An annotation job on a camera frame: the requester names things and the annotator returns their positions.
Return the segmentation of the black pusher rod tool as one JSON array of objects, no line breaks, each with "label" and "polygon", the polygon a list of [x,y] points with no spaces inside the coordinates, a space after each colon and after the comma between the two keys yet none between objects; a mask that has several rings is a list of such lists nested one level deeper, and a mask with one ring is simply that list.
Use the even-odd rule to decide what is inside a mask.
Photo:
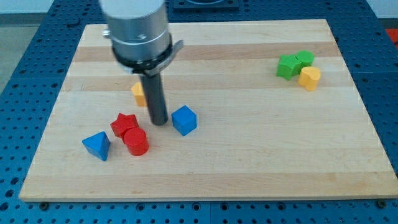
[{"label": "black pusher rod tool", "polygon": [[160,74],[139,76],[152,124],[164,125],[168,121],[167,107]]}]

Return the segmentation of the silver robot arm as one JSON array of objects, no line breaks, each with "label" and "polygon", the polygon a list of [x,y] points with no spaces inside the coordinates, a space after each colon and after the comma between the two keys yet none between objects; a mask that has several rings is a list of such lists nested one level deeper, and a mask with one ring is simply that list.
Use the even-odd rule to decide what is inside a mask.
[{"label": "silver robot arm", "polygon": [[168,121],[161,79],[165,70],[183,48],[169,31],[164,0],[99,0],[108,28],[103,35],[111,41],[120,65],[138,74],[144,90],[152,124]]}]

